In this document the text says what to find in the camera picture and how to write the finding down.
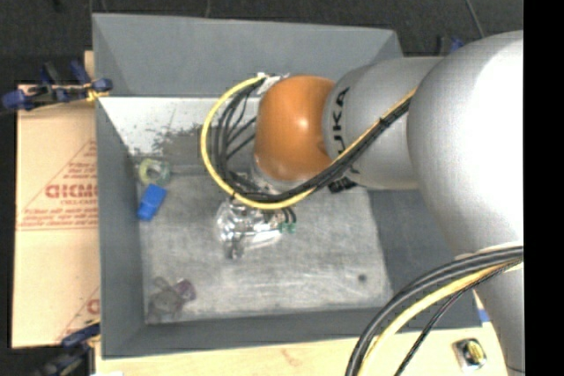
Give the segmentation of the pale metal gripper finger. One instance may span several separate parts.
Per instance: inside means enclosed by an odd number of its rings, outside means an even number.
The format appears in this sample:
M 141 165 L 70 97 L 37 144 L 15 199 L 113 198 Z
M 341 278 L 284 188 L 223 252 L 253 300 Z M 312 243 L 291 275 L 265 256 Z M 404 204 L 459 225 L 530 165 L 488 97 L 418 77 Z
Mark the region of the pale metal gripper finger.
M 235 232 L 235 216 L 230 203 L 222 203 L 215 217 L 215 236 L 217 239 L 231 239 Z
M 224 255 L 228 260 L 239 260 L 245 252 L 246 240 L 243 235 L 230 235 L 224 242 Z

